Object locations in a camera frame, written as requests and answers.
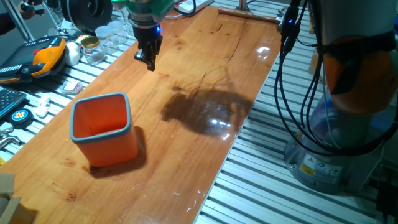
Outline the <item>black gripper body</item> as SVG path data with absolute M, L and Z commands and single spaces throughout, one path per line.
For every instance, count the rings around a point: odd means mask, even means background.
M 133 27 L 133 32 L 140 49 L 147 45 L 153 45 L 156 49 L 160 49 L 162 36 L 159 24 L 151 28 Z

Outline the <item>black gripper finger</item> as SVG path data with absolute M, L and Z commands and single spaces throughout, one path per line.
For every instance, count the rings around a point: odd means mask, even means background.
M 160 52 L 162 40 L 163 40 L 163 36 L 160 35 L 159 38 L 154 43 L 154 61 L 156 60 L 156 57 L 158 56 L 158 54 Z
M 144 49 L 139 49 L 135 55 L 134 59 L 139 61 L 140 63 L 143 63 L 148 70 L 154 71 L 155 70 L 155 63 L 152 60 L 150 56 L 148 56 L 145 52 Z

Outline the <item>person's hand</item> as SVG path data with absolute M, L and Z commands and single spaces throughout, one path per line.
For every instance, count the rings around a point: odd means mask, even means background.
M 31 19 L 32 17 L 35 16 L 35 11 L 24 11 L 24 10 L 22 10 L 21 6 L 23 5 L 23 3 L 24 3 L 24 2 L 21 1 L 21 2 L 17 5 L 17 9 L 18 9 L 20 15 L 22 16 L 22 18 L 23 18 L 24 20 L 29 20 L 29 19 Z

